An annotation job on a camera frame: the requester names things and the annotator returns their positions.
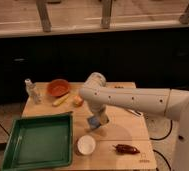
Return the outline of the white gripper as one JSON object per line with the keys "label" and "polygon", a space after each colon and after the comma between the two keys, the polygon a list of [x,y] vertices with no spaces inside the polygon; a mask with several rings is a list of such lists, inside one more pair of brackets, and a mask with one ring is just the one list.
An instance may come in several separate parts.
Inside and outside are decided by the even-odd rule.
{"label": "white gripper", "polygon": [[106,125],[109,122],[109,118],[105,115],[106,106],[104,104],[99,103],[89,103],[88,104],[90,111],[96,117],[100,117],[100,124]]}

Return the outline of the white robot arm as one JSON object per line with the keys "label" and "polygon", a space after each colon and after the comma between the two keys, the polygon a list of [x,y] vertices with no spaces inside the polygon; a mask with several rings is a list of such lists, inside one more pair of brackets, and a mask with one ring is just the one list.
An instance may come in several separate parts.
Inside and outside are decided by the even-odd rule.
{"label": "white robot arm", "polygon": [[189,171],[189,91],[162,88],[110,88],[105,77],[93,72],[79,89],[93,116],[92,128],[109,122],[106,106],[116,106],[179,122],[172,171]]}

